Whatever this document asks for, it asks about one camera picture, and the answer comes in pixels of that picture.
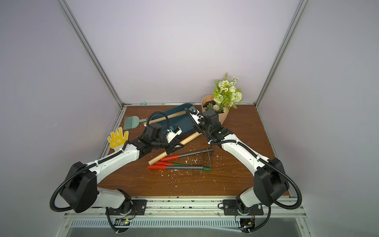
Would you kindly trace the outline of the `grey hoe red grip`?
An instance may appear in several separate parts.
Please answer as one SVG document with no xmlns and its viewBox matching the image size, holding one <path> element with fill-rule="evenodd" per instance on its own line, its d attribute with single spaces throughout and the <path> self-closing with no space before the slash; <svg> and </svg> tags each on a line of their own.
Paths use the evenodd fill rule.
<svg viewBox="0 0 379 237">
<path fill-rule="evenodd" d="M 214 151 L 213 148 L 207 148 L 207 149 L 200 150 L 200 151 L 193 151 L 193 152 L 184 153 L 184 154 L 167 156 L 165 158 L 162 158 L 160 161 L 161 162 L 167 162 L 167 161 L 176 160 L 178 158 L 183 158 L 183 157 L 190 157 L 190 156 L 200 155 L 200 154 L 204 154 L 204 153 L 209 154 L 209 153 L 211 153 L 213 151 Z"/>
</svg>

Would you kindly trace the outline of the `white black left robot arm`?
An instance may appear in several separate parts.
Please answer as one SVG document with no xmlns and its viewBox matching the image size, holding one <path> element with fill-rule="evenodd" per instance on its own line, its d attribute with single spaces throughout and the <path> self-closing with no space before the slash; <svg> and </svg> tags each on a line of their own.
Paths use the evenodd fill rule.
<svg viewBox="0 0 379 237">
<path fill-rule="evenodd" d="M 98 187 L 107 176 L 134 162 L 154 149 L 164 149 L 168 154 L 184 147 L 178 139 L 182 129 L 171 125 L 169 116 L 164 114 L 166 127 L 147 120 L 143 133 L 133 141 L 128 141 L 128 131 L 119 127 L 111 132 L 108 142 L 114 152 L 101 159 L 83 164 L 73 164 L 65 180 L 53 192 L 49 206 L 52 211 L 76 213 L 90 208 L 113 209 L 120 214 L 132 211 L 132 200 L 123 190 L 109 190 Z"/>
</svg>

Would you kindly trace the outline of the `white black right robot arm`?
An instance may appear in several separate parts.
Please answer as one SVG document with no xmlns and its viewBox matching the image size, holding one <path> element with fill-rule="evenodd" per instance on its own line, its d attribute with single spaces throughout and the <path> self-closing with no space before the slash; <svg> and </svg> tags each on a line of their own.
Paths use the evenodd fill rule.
<svg viewBox="0 0 379 237">
<path fill-rule="evenodd" d="M 211 145 L 219 146 L 233 155 L 254 176 L 254 186 L 236 197 L 237 209 L 245 213 L 249 208 L 263 204 L 267 207 L 275 204 L 283 209 L 293 210 L 301 206 L 303 197 L 300 188 L 285 172 L 282 162 L 263 156 L 242 142 L 230 129 L 223 127 L 218 114 L 213 111 L 201 113 L 195 107 L 185 109 L 193 122 L 194 129 L 201 133 Z M 290 186 L 296 192 L 294 204 L 283 204 L 278 199 Z"/>
</svg>

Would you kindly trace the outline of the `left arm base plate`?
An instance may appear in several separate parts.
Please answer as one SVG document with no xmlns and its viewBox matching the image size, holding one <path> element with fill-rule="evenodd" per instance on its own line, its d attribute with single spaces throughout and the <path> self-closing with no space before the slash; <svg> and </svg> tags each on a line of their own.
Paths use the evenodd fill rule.
<svg viewBox="0 0 379 237">
<path fill-rule="evenodd" d="M 107 207 L 106 214 L 109 216 L 142 216 L 145 214 L 146 207 L 146 199 L 131 199 L 126 200 L 119 208 Z"/>
</svg>

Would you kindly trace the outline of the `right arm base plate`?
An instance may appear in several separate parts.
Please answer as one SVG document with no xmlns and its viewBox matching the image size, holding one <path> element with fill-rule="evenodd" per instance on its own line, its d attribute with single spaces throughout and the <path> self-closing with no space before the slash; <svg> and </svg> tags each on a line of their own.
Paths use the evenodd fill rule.
<svg viewBox="0 0 379 237">
<path fill-rule="evenodd" d="M 235 199 L 224 199 L 218 204 L 218 208 L 224 212 L 224 215 L 258 215 L 263 216 L 263 208 L 257 204 L 252 207 L 245 206 L 241 201 Z"/>
</svg>

